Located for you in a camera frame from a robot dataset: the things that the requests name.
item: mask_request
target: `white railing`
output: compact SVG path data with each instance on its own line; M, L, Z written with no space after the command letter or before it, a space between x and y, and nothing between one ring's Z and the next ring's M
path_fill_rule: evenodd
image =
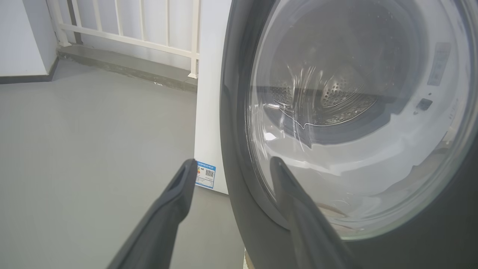
M148 41L146 39L146 29L145 29L145 22L144 22L144 0L137 0L139 7L140 7L140 27L141 27L141 39L129 37L129 36L124 36L123 35L123 27L122 27L122 20L121 20L121 12L120 8L118 5L118 1L121 0L115 0L115 8L116 8L116 18L117 18L117 24L118 24L118 34L112 34L108 32L104 32L103 28L101 26L101 18L100 18L100 12L98 8L98 0L92 0L93 1L93 9L95 13L95 19L96 19L96 25L97 28L91 29L91 28L86 28L83 27L81 24L81 19L80 19L80 12L78 8L78 2L77 0L72 0L72 5L73 5L73 11L75 14L76 18L76 25L71 25L71 24L66 24L63 21L61 11L60 11L60 5L59 5L59 0L48 0L48 4L52 7L52 15L53 15L53 20L55 24L55 31L57 32L58 39L59 39L59 44L61 46L69 46L71 45L68 42L66 32L65 31L73 31L81 34L89 34L89 35L94 35L98 37L103 37L119 42L124 42L132 45L138 45L146 48L151 48L159 51L164 51L176 55L181 55L185 56L191 59L191 73L188 75L188 77L191 78L197 78L197 61L199 60L199 53L197 52L197 39L198 39L198 32L199 32L199 5L200 5L200 0L193 0L193 22L192 22L192 37L191 37L191 51L175 48L170 46L170 33L169 33L169 23L170 23L170 18L169 18L169 0L164 0L165 1L165 27L166 27L166 45L162 45L159 43L154 43L151 41Z

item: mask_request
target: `gray floor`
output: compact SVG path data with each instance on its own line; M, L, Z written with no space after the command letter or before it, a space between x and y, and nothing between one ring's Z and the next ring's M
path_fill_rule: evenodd
M0 268L105 268L181 163L196 96L60 61L0 85ZM229 198L196 187L172 269L242 268Z

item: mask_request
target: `qr code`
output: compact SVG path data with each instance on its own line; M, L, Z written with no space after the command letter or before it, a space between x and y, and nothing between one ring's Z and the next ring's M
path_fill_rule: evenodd
M213 176L214 176L214 172L211 171L211 170L207 170L207 169L206 169L206 176L207 176L207 177L213 177Z

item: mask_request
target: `front-load washing machine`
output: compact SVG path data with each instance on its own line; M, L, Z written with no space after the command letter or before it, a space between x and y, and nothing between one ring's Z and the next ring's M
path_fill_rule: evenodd
M220 167L255 267L297 267L272 157L364 268L476 266L476 1L222 5L201 26L195 157Z

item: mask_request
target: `white wall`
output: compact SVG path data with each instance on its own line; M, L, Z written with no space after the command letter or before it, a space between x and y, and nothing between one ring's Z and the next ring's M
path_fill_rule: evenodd
M66 0L59 0L63 21L71 24ZM119 8L125 36L141 39L139 0L119 0ZM169 46L191 50L192 0L170 0ZM98 0L103 31L118 34L115 1ZM166 45L165 0L144 0L146 40ZM78 0L83 27L97 29L92 0ZM67 32L68 41L75 42L72 32ZM81 34L86 46L114 51L146 60L191 70L190 59L154 49L125 44L109 39Z
M35 37L46 72L56 59L57 40L45 0L23 0L23 5Z
M0 76L46 75L22 0L0 0Z

